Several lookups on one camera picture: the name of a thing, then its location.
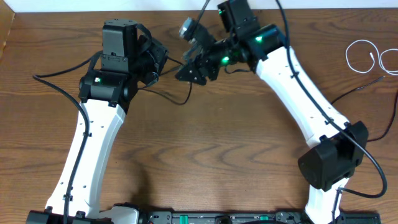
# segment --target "white plastic casing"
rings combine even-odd
[[[115,108],[108,106],[107,101],[88,100],[87,103],[80,105],[86,111],[90,120],[91,137],[87,139],[73,181],[73,198],[69,204],[69,215],[74,217],[77,211],[82,211],[86,213],[86,218],[98,218],[102,181],[109,153],[126,114],[119,105]],[[46,204],[46,207],[51,206],[53,208],[53,213],[63,214],[65,203],[63,196],[67,191],[68,181],[83,140],[84,131],[85,122],[79,113],[75,137],[65,167],[53,194]]]
[[[318,88],[305,73],[297,60],[293,48],[290,48],[290,55],[296,72],[299,72],[299,79],[313,96],[315,101],[322,107],[326,114],[333,118],[334,122],[345,129],[347,118],[340,114],[321,94]],[[268,59],[260,61],[256,70],[260,79],[264,80],[278,95],[290,114],[300,127],[305,141],[310,148],[320,144],[320,137],[328,138],[334,136],[338,131],[318,111],[315,105],[301,89],[296,79],[292,77],[292,71],[287,61],[286,48],[281,47],[270,54]],[[342,179],[335,183],[330,190],[324,192],[310,186],[310,195],[305,211],[314,224],[327,224],[331,222],[332,210],[336,197],[336,189],[344,187],[348,179]],[[336,209],[335,217],[340,215]]]

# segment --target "white backdrop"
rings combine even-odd
[[[217,9],[225,0],[211,0]],[[253,9],[275,9],[274,0],[248,0]],[[398,0],[280,0],[285,8],[398,7]],[[14,12],[199,10],[205,0],[5,0]]]

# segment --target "wooden panel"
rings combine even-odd
[[[75,131],[77,110],[67,99],[31,78],[72,67],[101,49],[101,28],[109,18],[131,18],[179,59],[189,45],[179,26],[197,12],[87,12],[18,14],[0,62],[0,223],[22,223],[29,210],[42,210],[60,177]],[[283,27],[278,11],[256,11],[261,24]],[[325,96],[334,97],[383,75],[349,70],[345,49],[356,39],[380,50],[395,47],[397,9],[288,10],[292,44],[309,76]],[[215,11],[203,24],[226,37]],[[371,65],[367,45],[353,46],[353,66]],[[384,56],[397,70],[396,55]],[[173,67],[168,63],[165,69]],[[51,78],[73,96],[85,69]],[[173,75],[153,87],[183,100],[188,86]],[[370,137],[380,135],[392,113],[397,77],[353,93],[336,103],[352,123],[363,121]],[[344,194],[347,211],[377,211],[383,223],[398,212],[396,123],[381,141],[368,144],[389,181],[385,197],[370,200]],[[175,106],[151,93],[133,99],[116,137],[106,169],[101,209],[116,202],[175,210],[264,211],[303,209],[308,184],[297,159],[308,151],[302,134],[272,90],[255,75],[221,72],[207,86],[194,86],[191,100]],[[368,193],[381,188],[364,159],[348,187]]]
[[[0,58],[3,48],[6,46],[6,40],[11,28],[12,20],[14,19],[14,12],[8,5],[0,0]]]

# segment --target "white cable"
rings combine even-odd
[[[398,51],[398,49],[389,49],[389,50],[385,50],[385,51],[383,51],[383,53],[380,54],[380,53],[379,53],[379,49],[377,49],[377,47],[374,45],[374,43],[372,43],[372,42],[370,42],[370,41],[368,41],[368,40],[356,40],[356,41],[354,41],[352,44],[350,44],[350,45],[347,47],[347,50],[346,50],[346,60],[347,60],[347,64],[348,64],[349,68],[352,69],[352,71],[365,74],[365,73],[370,72],[370,71],[373,69],[374,64],[376,63],[376,61],[375,61],[375,59],[374,59],[374,57],[373,57],[373,54],[370,53],[370,56],[371,56],[371,58],[372,58],[372,60],[373,60],[373,65],[372,65],[372,67],[371,67],[368,71],[366,71],[366,72],[358,71],[358,70],[354,69],[354,68],[349,64],[349,61],[348,61],[348,49],[349,49],[353,44],[355,44],[355,43],[357,43],[357,42],[361,42],[361,41],[362,41],[362,42],[367,42],[367,43],[371,44],[371,45],[376,49],[376,52],[377,52],[377,59],[379,60],[379,66],[381,67],[381,69],[383,69],[385,72],[387,72],[387,73],[390,74],[390,75],[398,75],[398,70],[395,70],[395,71],[387,70],[387,69],[384,67],[383,61],[382,61],[382,58],[381,58],[381,57],[383,56],[384,53],[389,52],[389,51],[393,51],[393,50]]]

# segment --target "wooden tabletop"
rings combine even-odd
[[[181,59],[189,44],[178,36],[190,12],[84,12],[17,14],[0,61],[0,223],[23,223],[29,210],[43,210],[62,172],[76,128],[77,110],[61,94],[34,81],[84,61],[101,50],[106,19],[130,18]],[[283,24],[276,10],[256,11],[262,25]],[[345,50],[354,40],[373,41],[379,50],[397,47],[398,9],[288,10],[292,45],[322,93],[332,100],[385,73],[376,62],[368,74],[351,71]],[[226,37],[217,12],[202,23],[218,39]],[[357,69],[371,64],[370,45],[352,47]],[[397,55],[385,66],[397,70]],[[166,69],[175,66],[167,63]],[[51,78],[77,98],[80,69]],[[153,87],[183,100],[188,85],[172,74]],[[398,77],[357,91],[336,103],[355,123],[363,121],[370,138],[383,133],[392,114]],[[398,213],[397,123],[367,149],[389,181],[387,194],[365,199],[344,193],[346,211],[379,212],[383,223]],[[267,211],[303,209],[308,183],[297,159],[309,150],[295,121],[273,91],[252,73],[227,75],[193,87],[190,101],[175,106],[139,92],[113,145],[101,194],[101,209],[118,202],[183,211]],[[381,189],[368,159],[348,187],[367,193]]]

